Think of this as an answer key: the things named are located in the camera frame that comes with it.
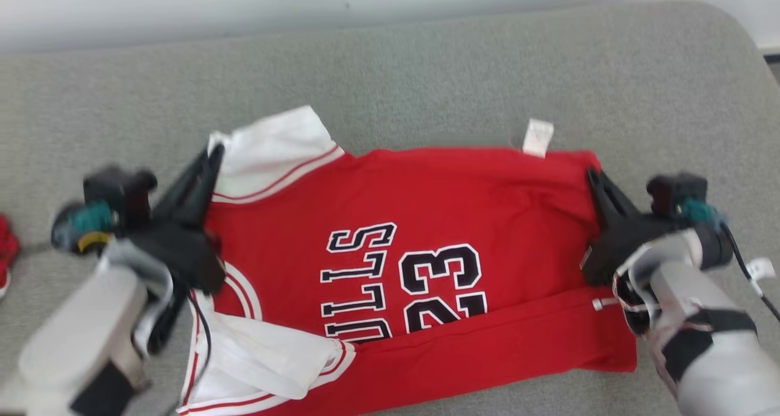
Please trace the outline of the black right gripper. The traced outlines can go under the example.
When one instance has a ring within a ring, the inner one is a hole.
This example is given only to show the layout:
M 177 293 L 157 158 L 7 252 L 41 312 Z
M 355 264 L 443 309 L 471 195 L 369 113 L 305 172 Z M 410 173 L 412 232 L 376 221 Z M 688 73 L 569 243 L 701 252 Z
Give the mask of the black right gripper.
M 591 242 L 581 263 L 589 286 L 607 286 L 619 266 L 640 246 L 672 230 L 672 223 L 641 212 L 626 194 L 601 170 L 588 168 L 594 210 L 603 230 Z

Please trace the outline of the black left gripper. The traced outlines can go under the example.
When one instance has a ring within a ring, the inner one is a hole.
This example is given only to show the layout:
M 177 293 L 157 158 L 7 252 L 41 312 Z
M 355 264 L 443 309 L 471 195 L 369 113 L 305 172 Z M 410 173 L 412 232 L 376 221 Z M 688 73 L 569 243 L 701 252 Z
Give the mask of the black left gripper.
M 203 150 L 153 208 L 152 218 L 159 221 L 128 235 L 162 264 L 175 285 L 207 295 L 223 288 L 226 271 L 217 243 L 197 225 L 205 222 L 224 155 L 223 143 Z

